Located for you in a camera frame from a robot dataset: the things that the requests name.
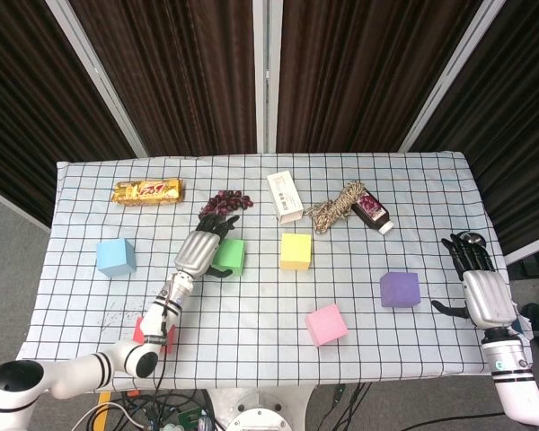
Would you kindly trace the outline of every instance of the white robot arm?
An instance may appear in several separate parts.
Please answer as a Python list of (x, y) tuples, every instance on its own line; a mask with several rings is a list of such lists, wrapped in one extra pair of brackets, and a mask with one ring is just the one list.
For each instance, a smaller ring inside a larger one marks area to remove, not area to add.
[(155, 369), (170, 328), (180, 321), (194, 279), (204, 274), (227, 277), (232, 271), (211, 268), (216, 250), (238, 216), (227, 221), (207, 215), (191, 232), (174, 261), (177, 273), (155, 298), (140, 323), (144, 343), (121, 340), (108, 349), (64, 362), (21, 360), (0, 365), (0, 431), (22, 431), (44, 391), (59, 399), (93, 391), (110, 383), (117, 371), (146, 378)]
[(485, 331), (482, 349), (503, 411), (516, 422), (539, 429), (539, 389), (521, 340), (508, 330), (517, 319), (508, 287), (503, 277), (494, 272), (483, 247), (455, 235), (451, 239), (441, 242), (451, 253), (463, 280), (466, 306), (451, 308), (439, 301), (431, 303), (439, 312), (471, 319), (477, 328)]

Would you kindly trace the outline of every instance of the purple cube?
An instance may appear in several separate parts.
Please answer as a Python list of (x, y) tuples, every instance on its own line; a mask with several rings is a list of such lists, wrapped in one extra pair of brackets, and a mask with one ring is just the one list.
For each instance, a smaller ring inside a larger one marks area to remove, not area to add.
[(380, 280), (382, 307), (408, 308), (421, 302), (415, 272), (388, 272)]

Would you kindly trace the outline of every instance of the curtain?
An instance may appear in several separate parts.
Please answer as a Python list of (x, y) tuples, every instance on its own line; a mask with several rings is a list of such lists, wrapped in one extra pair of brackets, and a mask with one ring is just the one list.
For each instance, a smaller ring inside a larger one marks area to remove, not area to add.
[(256, 152), (252, 0), (71, 0), (148, 153)]
[(505, 3), (412, 150), (465, 153), (505, 254), (539, 239), (539, 1)]
[(49, 225), (56, 162), (131, 157), (46, 4), (0, 0), (0, 194)]
[(397, 151), (480, 3), (285, 0), (278, 151)]

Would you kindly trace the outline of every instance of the grid pattern tablecloth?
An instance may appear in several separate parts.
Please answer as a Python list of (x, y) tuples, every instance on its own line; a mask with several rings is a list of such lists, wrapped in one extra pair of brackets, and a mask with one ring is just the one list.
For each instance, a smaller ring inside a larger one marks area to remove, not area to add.
[[(352, 215), (314, 233), (308, 271), (278, 269), (282, 233), (313, 233), (304, 217), (279, 227), (265, 178), (290, 170), (305, 207), (336, 198), (361, 180), (395, 221), (386, 236)], [(184, 179), (185, 201), (159, 207), (110, 202), (121, 180)], [(241, 189), (255, 206), (228, 238), (246, 240), (242, 277), (195, 284), (168, 356), (163, 387), (235, 387), (356, 382), (478, 374), (485, 370), (469, 321), (435, 312), (431, 299), (463, 305), (461, 283), (439, 239), (481, 233), (507, 280), (496, 234), (467, 161), (459, 153), (269, 154), (161, 157), (60, 163), (56, 213), (35, 310), (19, 357), (69, 359), (131, 338), (138, 316), (174, 271), (173, 258), (219, 189)], [(137, 271), (108, 279), (95, 268), (96, 243), (126, 238)], [(380, 304), (388, 270), (417, 272), (421, 303)], [(314, 347), (305, 316), (335, 302), (349, 335)], [(161, 371), (161, 362), (157, 368)], [(154, 387), (152, 379), (118, 374), (110, 387)]]

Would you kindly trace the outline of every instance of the yellow cube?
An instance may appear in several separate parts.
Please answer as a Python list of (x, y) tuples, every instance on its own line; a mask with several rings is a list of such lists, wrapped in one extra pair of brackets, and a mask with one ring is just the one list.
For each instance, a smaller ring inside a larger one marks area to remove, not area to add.
[(312, 235), (284, 233), (281, 235), (281, 269), (307, 270), (312, 261)]

